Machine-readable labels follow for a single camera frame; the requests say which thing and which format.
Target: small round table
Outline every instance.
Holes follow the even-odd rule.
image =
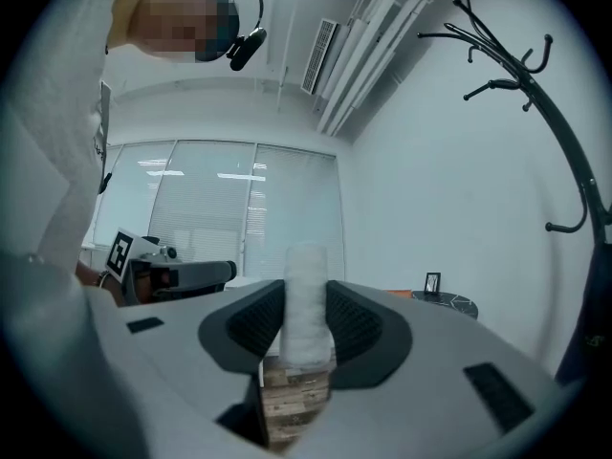
[[[454,295],[451,293],[425,293],[423,291],[412,291],[412,298],[420,301],[426,301],[440,306],[446,306],[452,310],[458,311],[478,319],[478,307],[473,301],[463,297],[462,295]]]

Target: neck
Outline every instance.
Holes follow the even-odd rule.
[[[130,23],[141,0],[115,0],[113,4],[113,25],[108,33],[108,49],[118,48],[130,42]]]

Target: hair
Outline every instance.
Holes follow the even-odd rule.
[[[198,53],[198,61],[213,61],[227,53],[238,37],[240,18],[234,0],[217,0],[217,16],[223,25],[217,27],[217,36],[208,42],[210,49]]]

